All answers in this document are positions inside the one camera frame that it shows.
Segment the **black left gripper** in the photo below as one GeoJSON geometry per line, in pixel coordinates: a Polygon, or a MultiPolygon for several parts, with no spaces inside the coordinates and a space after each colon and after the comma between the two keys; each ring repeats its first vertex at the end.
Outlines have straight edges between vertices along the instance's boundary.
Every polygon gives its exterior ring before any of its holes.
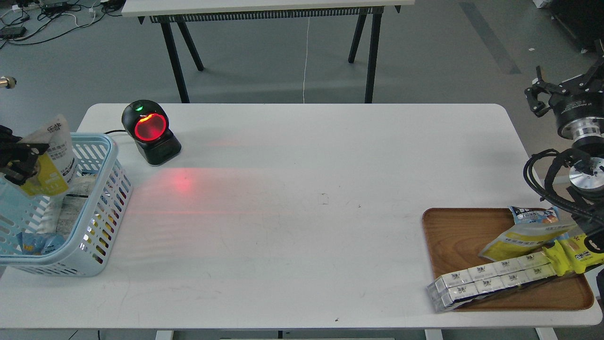
{"type": "Polygon", "coordinates": [[[15,136],[12,129],[0,126],[0,165],[2,173],[9,182],[22,186],[28,179],[38,174],[38,159],[14,161],[17,157],[43,155],[49,144],[19,143],[22,137],[15,136]]]}

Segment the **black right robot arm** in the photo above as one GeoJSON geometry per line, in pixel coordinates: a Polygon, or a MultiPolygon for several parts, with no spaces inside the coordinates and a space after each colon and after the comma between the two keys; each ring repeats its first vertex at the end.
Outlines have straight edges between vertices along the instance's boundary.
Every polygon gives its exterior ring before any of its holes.
{"type": "Polygon", "coordinates": [[[572,141],[569,149],[547,149],[530,157],[523,177],[542,200],[571,214],[585,232],[583,244],[603,252],[604,82],[603,40],[595,42],[598,58],[582,75],[561,83],[537,77],[524,90],[528,107],[538,118],[552,111],[557,134],[572,141]]]}

